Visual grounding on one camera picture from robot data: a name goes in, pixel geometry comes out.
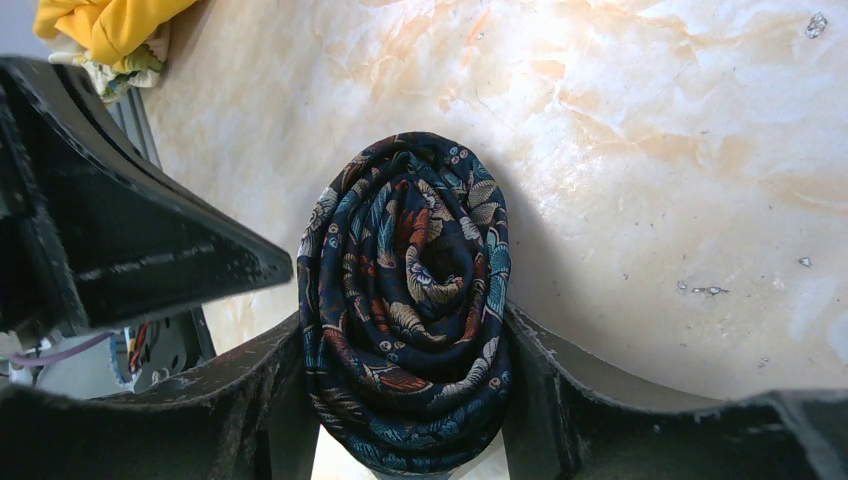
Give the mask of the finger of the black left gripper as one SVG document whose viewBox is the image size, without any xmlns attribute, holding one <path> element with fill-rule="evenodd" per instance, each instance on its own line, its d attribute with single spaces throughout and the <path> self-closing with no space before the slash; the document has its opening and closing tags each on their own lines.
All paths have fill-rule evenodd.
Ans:
<svg viewBox="0 0 848 480">
<path fill-rule="evenodd" d="M 1 61 L 1 102 L 34 112 L 90 169 L 82 212 L 61 232 L 90 327 L 140 324 L 230 295 L 288 282 L 290 255 L 146 162 L 85 72 L 24 58 Z"/>
</svg>

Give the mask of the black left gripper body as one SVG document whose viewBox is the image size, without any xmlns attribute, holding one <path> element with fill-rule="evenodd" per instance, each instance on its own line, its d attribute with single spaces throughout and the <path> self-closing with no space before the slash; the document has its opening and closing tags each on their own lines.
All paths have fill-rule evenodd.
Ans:
<svg viewBox="0 0 848 480">
<path fill-rule="evenodd" d="M 49 332 L 90 327 L 61 229 L 82 212 L 90 169 L 45 130 L 20 127 L 34 112 L 1 102 L 1 339 L 34 345 Z"/>
</svg>

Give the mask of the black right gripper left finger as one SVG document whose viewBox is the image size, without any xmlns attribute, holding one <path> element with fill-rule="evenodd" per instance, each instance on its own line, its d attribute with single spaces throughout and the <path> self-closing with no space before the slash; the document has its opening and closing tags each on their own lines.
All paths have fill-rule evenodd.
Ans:
<svg viewBox="0 0 848 480">
<path fill-rule="evenodd" d="M 1 393 L 5 479 L 307 479 L 318 421 L 299 318 L 148 390 Z"/>
</svg>

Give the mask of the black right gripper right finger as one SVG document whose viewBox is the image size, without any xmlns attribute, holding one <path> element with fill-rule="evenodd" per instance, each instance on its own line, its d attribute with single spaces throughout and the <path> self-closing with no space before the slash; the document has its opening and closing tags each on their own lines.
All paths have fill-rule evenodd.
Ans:
<svg viewBox="0 0 848 480">
<path fill-rule="evenodd" d="M 615 367 L 505 309 L 514 387 L 502 432 L 514 479 L 843 479 L 847 393 L 717 400 Z"/>
</svg>

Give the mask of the navy floral tie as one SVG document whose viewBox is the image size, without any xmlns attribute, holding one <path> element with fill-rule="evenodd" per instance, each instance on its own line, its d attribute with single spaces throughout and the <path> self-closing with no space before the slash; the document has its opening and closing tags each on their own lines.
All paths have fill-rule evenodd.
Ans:
<svg viewBox="0 0 848 480">
<path fill-rule="evenodd" d="M 508 230 L 478 157 L 428 132 L 365 148 L 317 200 L 296 258 L 306 385 L 371 471 L 442 479 L 500 430 Z"/>
</svg>

